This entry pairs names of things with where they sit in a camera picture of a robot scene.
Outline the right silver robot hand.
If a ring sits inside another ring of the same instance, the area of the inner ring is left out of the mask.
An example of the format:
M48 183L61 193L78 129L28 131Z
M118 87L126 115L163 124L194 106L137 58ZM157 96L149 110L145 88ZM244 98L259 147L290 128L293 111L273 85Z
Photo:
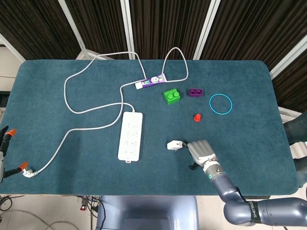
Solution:
M216 154L207 140L184 141L184 146L188 148L194 160L194 163L189 166L191 170L196 170L198 167L203 168L210 161L217 161Z

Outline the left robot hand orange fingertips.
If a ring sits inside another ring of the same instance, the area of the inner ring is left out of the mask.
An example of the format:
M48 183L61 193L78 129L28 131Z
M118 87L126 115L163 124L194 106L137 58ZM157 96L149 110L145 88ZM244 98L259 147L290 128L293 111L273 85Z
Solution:
M3 129L0 130L0 182L1 183L4 178L20 173L28 166L28 162L25 161L15 169L8 170L8 171L5 170L5 157L7 154L9 143L10 143L11 138L16 133L16 129L12 129L10 131L8 131L8 129L9 129L9 126L5 126Z

